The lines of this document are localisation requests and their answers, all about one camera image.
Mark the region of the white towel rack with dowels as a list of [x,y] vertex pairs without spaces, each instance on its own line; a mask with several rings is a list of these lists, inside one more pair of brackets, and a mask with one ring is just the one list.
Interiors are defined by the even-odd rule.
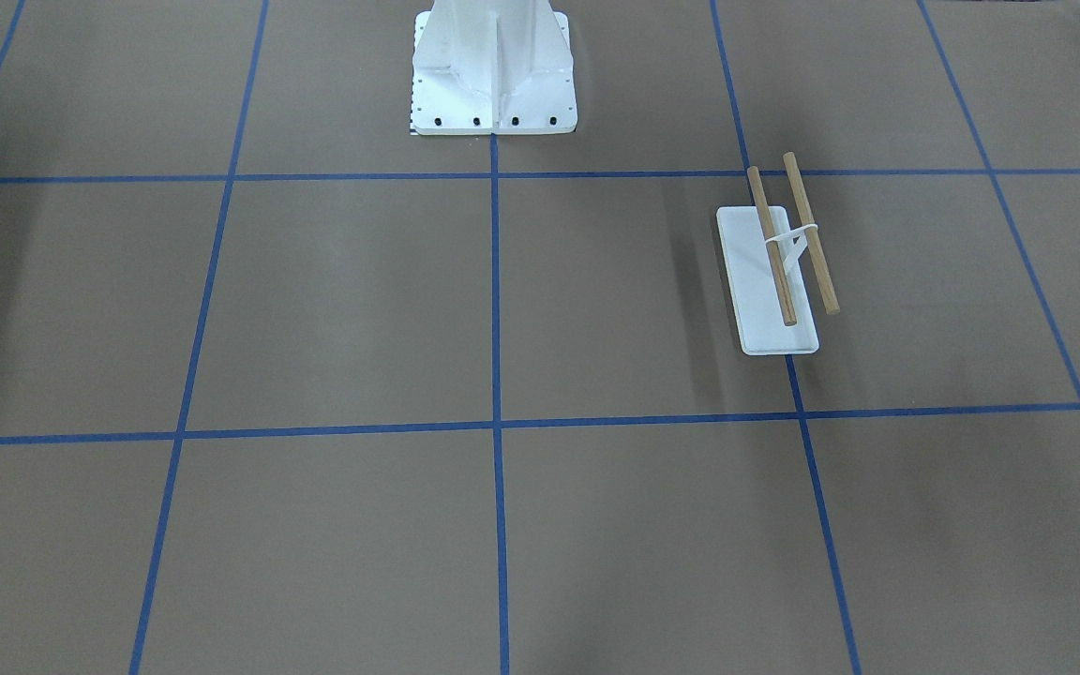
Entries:
[[813,269],[824,311],[840,311],[802,170],[793,151],[783,162],[797,225],[784,205],[769,202],[758,167],[746,172],[753,204],[715,211],[737,339],[750,357],[811,354],[821,346],[804,261]]

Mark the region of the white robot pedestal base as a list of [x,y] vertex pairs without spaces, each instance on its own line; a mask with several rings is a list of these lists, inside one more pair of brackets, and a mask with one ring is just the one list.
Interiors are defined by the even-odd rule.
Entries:
[[436,1],[411,30],[420,136],[578,129],[570,22],[548,1]]

